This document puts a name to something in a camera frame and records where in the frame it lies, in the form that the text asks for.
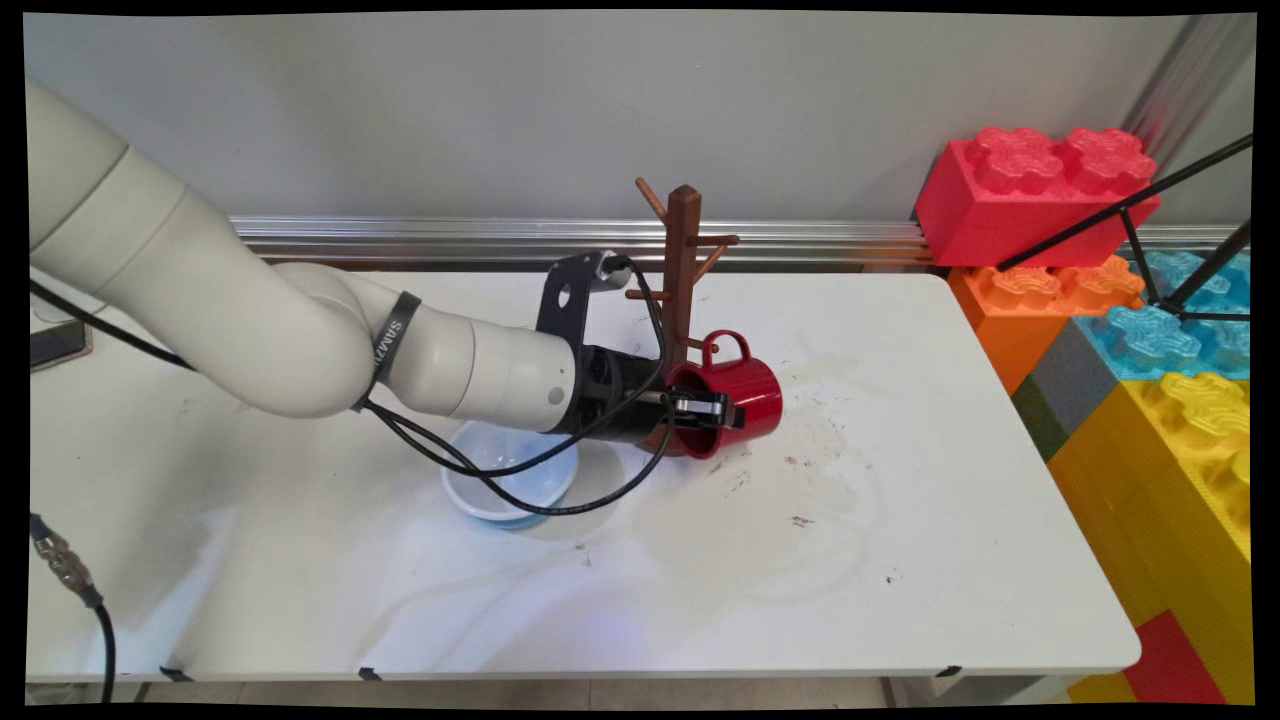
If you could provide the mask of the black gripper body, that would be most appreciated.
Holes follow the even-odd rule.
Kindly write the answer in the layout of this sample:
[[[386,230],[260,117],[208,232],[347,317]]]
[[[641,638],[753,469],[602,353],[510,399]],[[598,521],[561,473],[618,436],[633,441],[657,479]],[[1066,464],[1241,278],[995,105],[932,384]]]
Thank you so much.
[[[666,421],[666,389],[655,359],[584,345],[579,348],[571,433],[635,445]]]

